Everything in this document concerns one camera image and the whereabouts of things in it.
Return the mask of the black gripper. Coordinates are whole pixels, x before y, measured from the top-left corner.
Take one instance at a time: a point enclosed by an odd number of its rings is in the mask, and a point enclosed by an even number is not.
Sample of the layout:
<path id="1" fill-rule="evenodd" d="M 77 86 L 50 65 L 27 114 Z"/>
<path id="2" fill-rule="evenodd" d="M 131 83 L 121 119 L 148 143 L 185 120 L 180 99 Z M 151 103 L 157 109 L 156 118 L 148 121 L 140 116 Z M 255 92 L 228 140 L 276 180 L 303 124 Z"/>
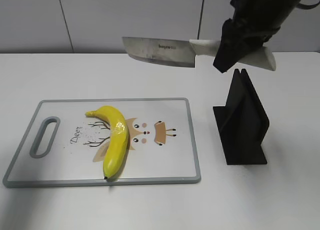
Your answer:
<path id="1" fill-rule="evenodd" d="M 213 66 L 228 71 L 243 57 L 259 50 L 281 28 L 279 13 L 252 14 L 228 19 L 222 26 L 220 46 Z"/>

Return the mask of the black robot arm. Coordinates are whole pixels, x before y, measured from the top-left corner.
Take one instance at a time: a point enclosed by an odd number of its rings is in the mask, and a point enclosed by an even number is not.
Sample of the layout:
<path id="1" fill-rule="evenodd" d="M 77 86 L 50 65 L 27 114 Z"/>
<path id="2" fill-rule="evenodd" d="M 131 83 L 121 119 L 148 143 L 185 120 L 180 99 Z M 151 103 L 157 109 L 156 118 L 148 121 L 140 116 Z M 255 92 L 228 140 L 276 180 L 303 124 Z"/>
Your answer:
<path id="1" fill-rule="evenodd" d="M 293 9 L 311 10 L 318 4 L 301 0 L 231 0 L 234 14 L 224 22 L 213 66 L 224 73 L 235 63 L 276 70 L 272 52 L 264 46 Z"/>

